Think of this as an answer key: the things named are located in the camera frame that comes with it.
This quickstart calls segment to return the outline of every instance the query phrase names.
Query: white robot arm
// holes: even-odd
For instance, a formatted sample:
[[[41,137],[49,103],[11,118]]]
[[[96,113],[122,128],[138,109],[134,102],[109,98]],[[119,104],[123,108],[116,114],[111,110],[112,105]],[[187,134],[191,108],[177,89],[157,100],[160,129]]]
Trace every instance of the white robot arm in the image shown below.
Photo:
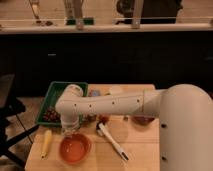
[[[78,114],[129,114],[159,117],[161,171],[213,170],[213,102],[193,85],[166,90],[81,97],[68,86],[56,103],[63,126],[75,128]]]

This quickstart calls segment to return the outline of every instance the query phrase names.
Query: banana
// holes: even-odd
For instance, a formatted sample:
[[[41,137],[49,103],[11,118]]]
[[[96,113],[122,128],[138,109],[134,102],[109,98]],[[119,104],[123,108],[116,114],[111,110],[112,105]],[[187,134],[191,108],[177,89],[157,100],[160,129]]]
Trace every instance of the banana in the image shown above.
[[[52,130],[48,129],[44,132],[44,142],[42,145],[41,157],[45,158],[48,151],[50,144],[52,142]]]

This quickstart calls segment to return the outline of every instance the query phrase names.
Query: orange bowl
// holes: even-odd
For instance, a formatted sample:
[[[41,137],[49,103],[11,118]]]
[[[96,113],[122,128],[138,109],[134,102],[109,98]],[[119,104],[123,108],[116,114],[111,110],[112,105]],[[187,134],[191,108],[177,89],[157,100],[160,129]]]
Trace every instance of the orange bowl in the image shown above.
[[[77,164],[82,161],[91,149],[91,141],[83,134],[73,134],[65,137],[61,144],[59,153],[61,158],[68,164]]]

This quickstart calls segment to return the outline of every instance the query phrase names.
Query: black cabinet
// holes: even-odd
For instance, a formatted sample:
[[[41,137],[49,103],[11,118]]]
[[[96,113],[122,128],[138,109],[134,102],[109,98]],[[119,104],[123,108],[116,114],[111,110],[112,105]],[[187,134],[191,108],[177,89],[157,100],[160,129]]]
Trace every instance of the black cabinet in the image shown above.
[[[0,35],[0,74],[20,95],[44,95],[51,81],[192,83],[212,90],[213,32]]]

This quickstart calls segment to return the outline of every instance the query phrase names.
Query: wooden table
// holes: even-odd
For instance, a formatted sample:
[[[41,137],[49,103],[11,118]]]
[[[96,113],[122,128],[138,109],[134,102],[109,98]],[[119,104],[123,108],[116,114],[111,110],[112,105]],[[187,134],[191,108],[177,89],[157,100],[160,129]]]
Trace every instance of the wooden table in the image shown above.
[[[109,92],[112,85],[91,84],[90,90],[100,90],[101,94]],[[134,90],[154,89],[153,85],[120,85],[125,92]],[[111,116],[108,127],[114,139],[128,154],[129,161],[125,162],[116,153],[111,144],[97,135],[96,122],[80,129],[92,141],[88,157],[81,163],[71,166],[61,160],[59,144],[62,141],[61,129],[51,128],[53,142],[46,158],[41,158],[43,133],[46,127],[40,126],[28,156],[25,169],[27,171],[159,171],[159,120],[155,119],[148,126],[135,123],[132,119],[123,120],[123,116]]]

